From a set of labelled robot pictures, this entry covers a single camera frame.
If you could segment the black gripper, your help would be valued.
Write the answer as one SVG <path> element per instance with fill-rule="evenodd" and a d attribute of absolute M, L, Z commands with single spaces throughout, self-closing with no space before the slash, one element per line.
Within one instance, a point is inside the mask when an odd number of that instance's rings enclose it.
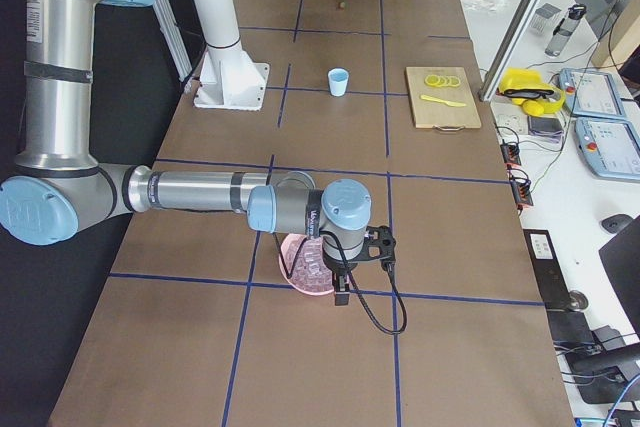
<path fill-rule="evenodd" d="M 342 260 L 336 260 L 326 253 L 323 254 L 323 262 L 331 272 L 334 305 L 347 306 L 350 300 L 348 275 L 356 267 L 356 264 L 354 262 L 344 263 Z"/>

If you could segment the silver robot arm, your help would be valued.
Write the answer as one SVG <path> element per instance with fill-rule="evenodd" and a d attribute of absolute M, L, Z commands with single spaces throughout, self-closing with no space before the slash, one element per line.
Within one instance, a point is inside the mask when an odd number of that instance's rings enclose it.
<path fill-rule="evenodd" d="M 175 70 L 153 12 L 101 7 L 91 148 L 102 160 L 154 160 L 179 99 Z M 1 237 L 1 310 L 80 323 L 94 308 L 119 253 L 139 254 L 122 272 L 151 277 L 238 280 L 248 269 L 250 230 L 236 216 L 153 211 L 120 215 L 50 246 Z"/>

